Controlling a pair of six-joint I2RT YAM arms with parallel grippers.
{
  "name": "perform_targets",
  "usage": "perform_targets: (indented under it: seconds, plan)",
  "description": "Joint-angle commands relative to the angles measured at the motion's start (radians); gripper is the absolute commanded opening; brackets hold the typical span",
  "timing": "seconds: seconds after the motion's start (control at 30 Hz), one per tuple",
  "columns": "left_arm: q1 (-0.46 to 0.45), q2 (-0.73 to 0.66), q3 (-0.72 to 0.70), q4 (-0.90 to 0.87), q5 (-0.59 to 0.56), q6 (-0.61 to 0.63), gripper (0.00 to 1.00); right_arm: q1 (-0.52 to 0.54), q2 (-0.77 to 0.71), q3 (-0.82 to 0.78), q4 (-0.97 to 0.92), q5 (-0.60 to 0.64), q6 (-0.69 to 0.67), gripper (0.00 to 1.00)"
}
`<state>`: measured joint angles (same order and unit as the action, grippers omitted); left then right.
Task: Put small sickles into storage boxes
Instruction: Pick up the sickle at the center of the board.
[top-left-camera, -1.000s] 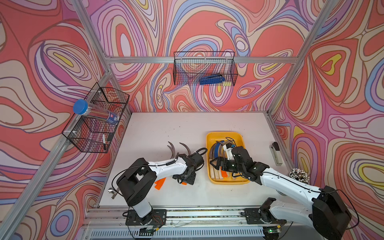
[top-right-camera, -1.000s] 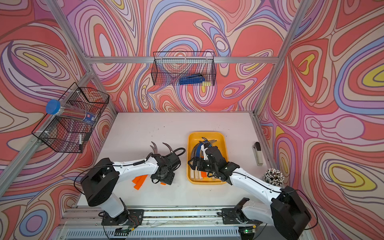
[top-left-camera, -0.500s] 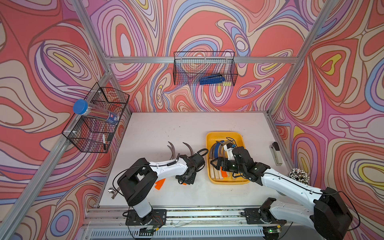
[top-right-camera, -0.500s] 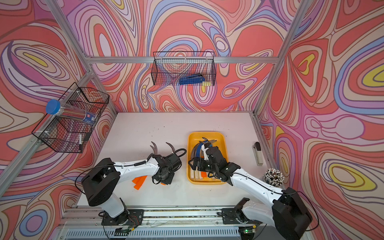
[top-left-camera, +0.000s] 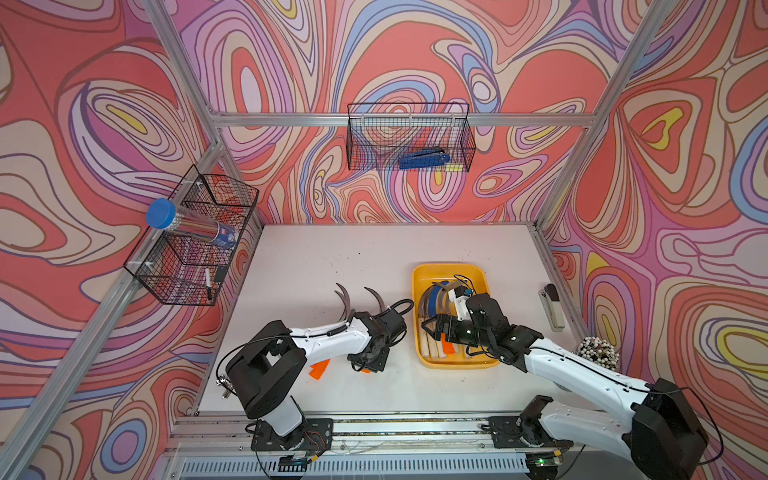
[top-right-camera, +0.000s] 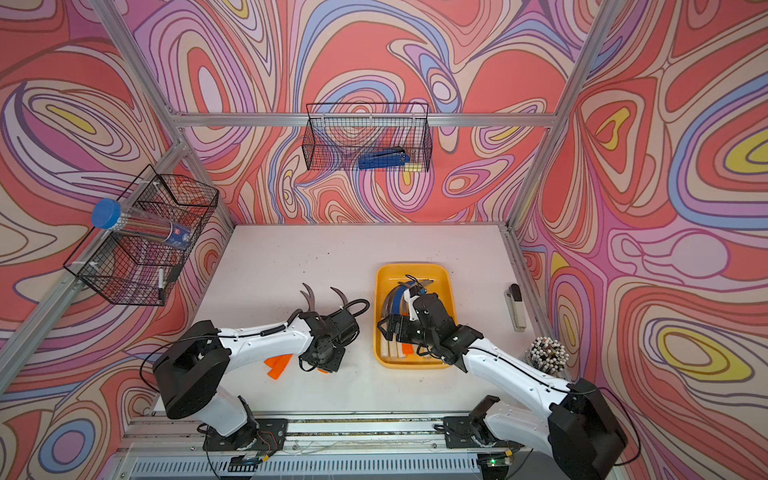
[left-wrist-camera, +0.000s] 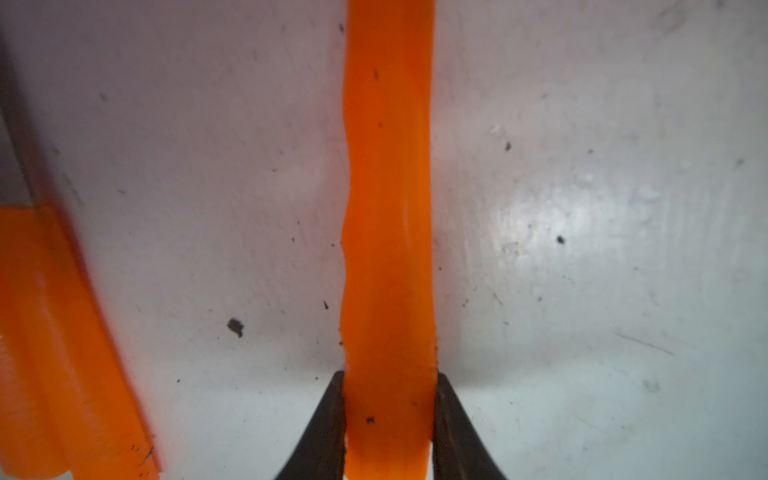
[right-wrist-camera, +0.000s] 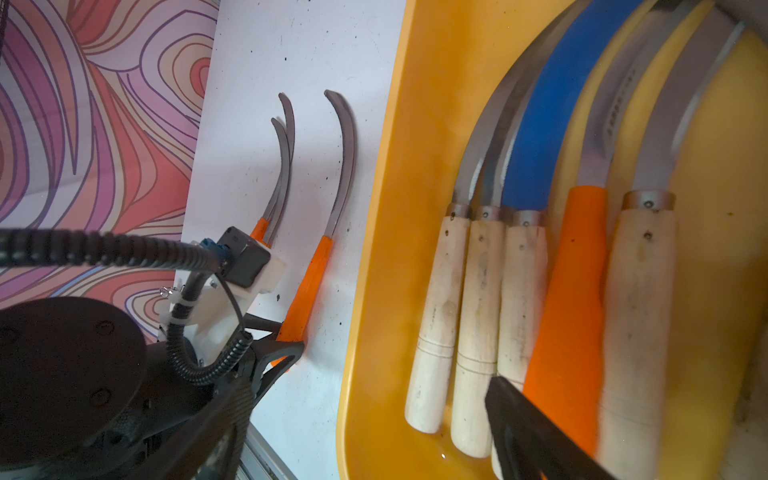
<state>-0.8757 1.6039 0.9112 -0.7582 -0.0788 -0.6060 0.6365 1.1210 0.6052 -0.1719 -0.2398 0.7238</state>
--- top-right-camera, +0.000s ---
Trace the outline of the blue blade wooden sickle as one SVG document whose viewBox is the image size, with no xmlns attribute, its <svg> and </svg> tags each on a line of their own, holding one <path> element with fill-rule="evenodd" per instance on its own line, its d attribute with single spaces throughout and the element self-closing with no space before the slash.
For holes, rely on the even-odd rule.
<svg viewBox="0 0 768 480">
<path fill-rule="evenodd" d="M 385 317 L 389 316 L 390 314 L 400 313 L 400 307 L 401 307 L 404 291 L 405 291 L 405 287 L 402 284 L 400 284 L 390 292 L 390 294 L 388 295 L 388 300 L 385 303 L 385 307 L 386 307 L 386 310 L 384 311 Z M 388 357 L 392 359 L 397 358 L 399 360 L 404 360 L 406 358 L 406 353 L 404 351 L 403 345 L 397 342 L 395 339 L 387 341 L 387 354 L 388 354 Z"/>
</svg>

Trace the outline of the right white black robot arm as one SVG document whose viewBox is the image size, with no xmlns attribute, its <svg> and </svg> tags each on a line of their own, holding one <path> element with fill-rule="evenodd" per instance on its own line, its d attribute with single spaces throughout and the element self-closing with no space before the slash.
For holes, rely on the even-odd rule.
<svg viewBox="0 0 768 480">
<path fill-rule="evenodd" d="M 383 338 L 413 346 L 488 381 L 521 403 L 504 406 L 486 396 L 446 437 L 481 448 L 517 443 L 550 456 L 570 479 L 604 479 L 628 444 L 599 388 L 570 383 L 510 356 L 478 330 L 456 323 L 435 293 L 395 288 L 385 297 L 377 329 Z"/>
</svg>

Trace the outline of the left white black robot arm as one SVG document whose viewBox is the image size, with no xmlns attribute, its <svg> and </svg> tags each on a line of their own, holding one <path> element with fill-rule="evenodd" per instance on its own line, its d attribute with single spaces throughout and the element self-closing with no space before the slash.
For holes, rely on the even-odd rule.
<svg viewBox="0 0 768 480">
<path fill-rule="evenodd" d="M 329 315 L 298 309 L 285 322 L 249 329 L 217 328 L 210 320 L 194 324 L 152 365 L 166 416 L 199 420 L 222 437 L 253 430 L 247 403 L 222 387 L 222 379 L 285 355 L 309 371 L 336 372 L 359 335 L 359 314 L 350 307 Z"/>
</svg>

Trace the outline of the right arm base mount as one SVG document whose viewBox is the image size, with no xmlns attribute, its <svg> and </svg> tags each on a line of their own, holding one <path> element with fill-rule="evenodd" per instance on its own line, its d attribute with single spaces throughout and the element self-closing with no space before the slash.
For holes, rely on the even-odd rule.
<svg viewBox="0 0 768 480">
<path fill-rule="evenodd" d="M 489 409 L 499 401 L 499 397 L 487 395 L 468 414 L 443 417 L 440 423 L 433 425 L 433 429 L 444 436 L 446 447 L 449 449 L 505 447 L 516 452 L 523 445 L 499 439 L 485 421 Z"/>
</svg>

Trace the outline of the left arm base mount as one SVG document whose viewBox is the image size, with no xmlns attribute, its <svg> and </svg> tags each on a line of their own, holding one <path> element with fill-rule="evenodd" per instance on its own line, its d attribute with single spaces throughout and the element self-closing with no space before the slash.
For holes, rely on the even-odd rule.
<svg viewBox="0 0 768 480">
<path fill-rule="evenodd" d="M 253 416 L 250 406 L 242 396 L 238 397 L 246 415 L 245 424 L 228 436 L 206 429 L 203 449 L 206 452 L 255 451 L 266 455 L 283 449 L 288 420 L 286 418 L 260 418 Z"/>
</svg>

